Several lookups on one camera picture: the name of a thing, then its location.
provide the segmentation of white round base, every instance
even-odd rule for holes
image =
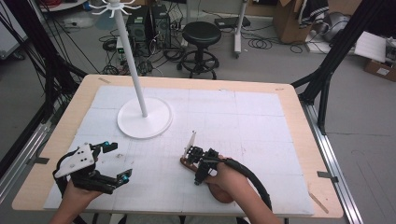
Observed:
[[[173,115],[165,101],[145,98],[145,104],[148,111],[146,118],[143,118],[137,98],[126,103],[119,112],[119,127],[132,138],[152,138],[165,132],[171,125]]]

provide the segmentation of black stool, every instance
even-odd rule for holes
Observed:
[[[184,27],[182,35],[187,42],[195,45],[198,50],[186,53],[181,58],[180,63],[177,64],[177,70],[181,70],[183,66],[190,71],[190,78],[195,74],[212,72],[213,79],[216,79],[216,73],[213,69],[219,67],[219,60],[215,55],[204,51],[204,49],[218,43],[221,38],[220,29],[206,21],[194,21]]]

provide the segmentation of human arm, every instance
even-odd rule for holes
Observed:
[[[72,223],[72,221],[85,210],[88,204],[101,194],[102,192],[99,191],[76,188],[72,180],[70,180],[64,192],[62,202],[49,224]]]
[[[218,174],[208,176],[206,183],[225,190],[238,203],[252,224],[277,224],[279,219],[265,205],[261,197],[248,183],[247,178],[223,162],[218,164]]]

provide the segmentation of concrete floor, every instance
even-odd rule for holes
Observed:
[[[214,16],[200,17],[200,21],[213,21]],[[257,29],[271,24],[263,19],[250,19]],[[81,50],[101,71],[106,65],[106,52],[100,37],[116,29],[114,23],[106,26],[77,29],[70,33]],[[255,31],[258,35],[274,37],[273,27]],[[96,71],[64,34],[65,48],[75,66],[95,74]],[[254,82],[291,83],[314,72],[326,55],[308,53],[304,46],[294,53],[290,46],[274,44],[269,49],[254,49],[242,41],[242,54],[235,59],[233,35],[223,33],[218,44],[209,51],[219,58],[216,70],[218,79]],[[158,66],[164,59],[153,63]],[[346,56],[332,78],[326,118],[326,131],[346,182],[359,208],[364,223],[394,223],[396,220],[396,95],[395,84],[363,71],[367,60],[359,56]],[[186,71],[177,71],[176,64],[167,62],[148,76],[185,77]],[[211,78],[210,74],[196,78]],[[12,146],[23,128],[44,102],[40,83],[29,60],[0,62],[0,158]],[[27,166],[11,192],[0,204],[1,223],[44,223],[51,212],[15,211],[11,203],[28,175]],[[84,215],[88,220],[91,214]],[[101,215],[99,223],[106,223],[109,215]],[[293,218],[290,223],[347,223],[340,219]]]

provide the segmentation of brown tape mark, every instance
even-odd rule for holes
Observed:
[[[102,77],[99,77],[98,79],[101,80],[101,81],[103,81],[103,82],[105,82],[105,83],[107,83],[107,84],[110,84],[110,81],[107,81],[107,80],[105,80],[105,79],[102,78]]]
[[[323,205],[323,203],[320,202],[320,200],[315,197],[315,195],[311,192],[309,192],[309,196],[314,200],[315,203],[319,205],[319,207],[326,213],[329,214],[329,210],[326,208],[326,206]]]

